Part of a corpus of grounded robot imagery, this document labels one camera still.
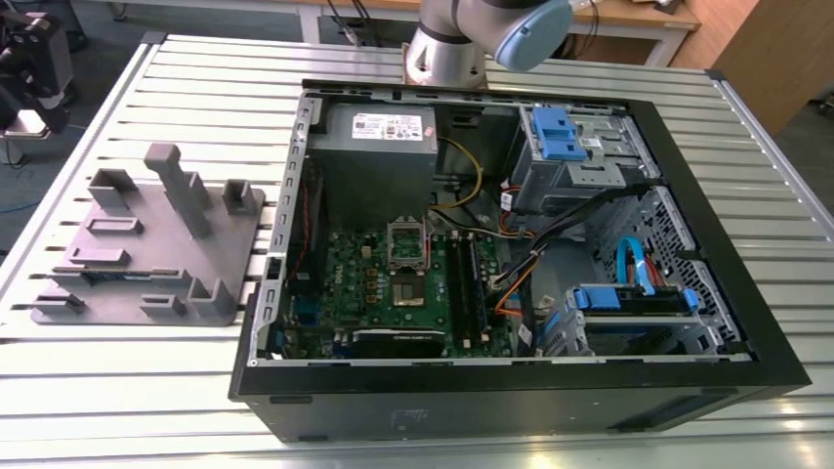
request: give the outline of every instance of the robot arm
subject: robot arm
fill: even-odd
[[[46,129],[60,133],[70,122],[60,106],[72,80],[67,35],[58,19],[42,13],[0,13],[0,132],[31,109]]]
[[[421,85],[473,88],[483,82],[483,53],[513,71],[550,57],[583,0],[430,0],[407,53]]]

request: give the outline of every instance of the motherboard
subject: motherboard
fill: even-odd
[[[487,309],[499,271],[493,238],[426,234],[422,222],[387,232],[333,232],[323,292],[298,296],[298,327],[280,331],[304,359],[510,357],[510,323]]]

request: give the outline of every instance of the green circuit board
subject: green circuit board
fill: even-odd
[[[429,237],[427,269],[389,270],[386,232],[333,233],[327,245],[325,291],[319,299],[315,327],[300,327],[295,341],[308,359],[347,358],[334,347],[334,333],[367,328],[431,329],[446,334],[443,357],[509,357],[513,344],[510,324],[491,318],[493,324],[477,340],[466,343],[455,335],[447,279],[447,247],[445,234]],[[418,257],[423,251],[419,239],[394,237],[394,253]],[[497,246],[485,236],[473,238],[479,273],[489,278],[498,271]]]

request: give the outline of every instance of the yellow wire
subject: yellow wire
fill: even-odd
[[[478,160],[475,159],[473,153],[465,148],[463,145],[461,145],[453,139],[447,139],[446,137],[438,137],[438,140],[445,140],[446,142],[449,142],[451,144],[451,146],[455,147],[461,151],[461,153],[463,153],[467,156],[467,158],[473,162],[474,171],[477,173],[475,174],[477,180],[474,182],[474,189],[473,189],[473,193],[470,195],[467,195],[458,202],[438,203],[438,204],[434,204],[434,205],[429,205],[429,208],[455,208],[455,207],[461,207],[462,205],[469,203],[470,200],[473,200],[478,196],[478,194],[481,193],[481,184],[483,183],[483,168],[481,167],[481,164],[478,164]]]

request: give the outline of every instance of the power supply label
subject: power supply label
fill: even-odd
[[[422,140],[422,119],[418,115],[357,114],[354,116],[355,139]]]

